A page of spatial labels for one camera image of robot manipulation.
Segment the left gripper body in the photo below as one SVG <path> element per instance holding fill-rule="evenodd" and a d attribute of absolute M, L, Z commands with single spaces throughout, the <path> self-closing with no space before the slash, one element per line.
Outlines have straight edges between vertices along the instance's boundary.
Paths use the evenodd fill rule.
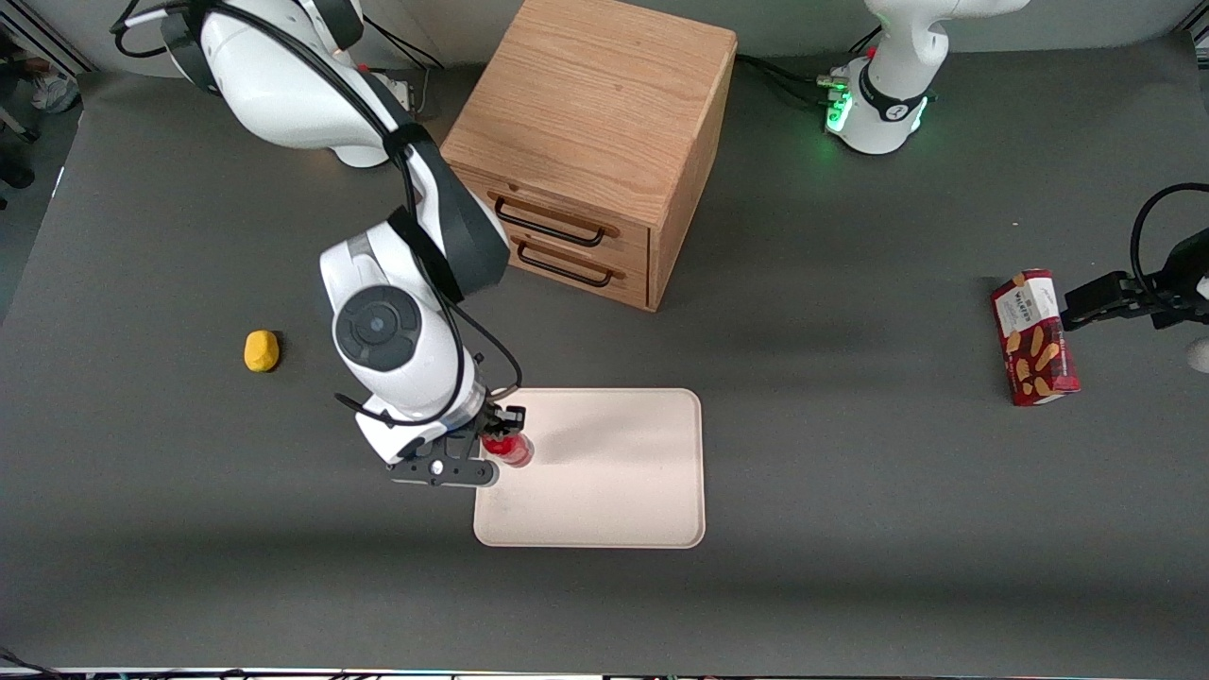
<path fill-rule="evenodd" d="M 1155 293 L 1165 302 L 1155 315 L 1155 332 L 1192 322 L 1208 324 L 1208 229 L 1184 238 L 1155 275 Z"/>

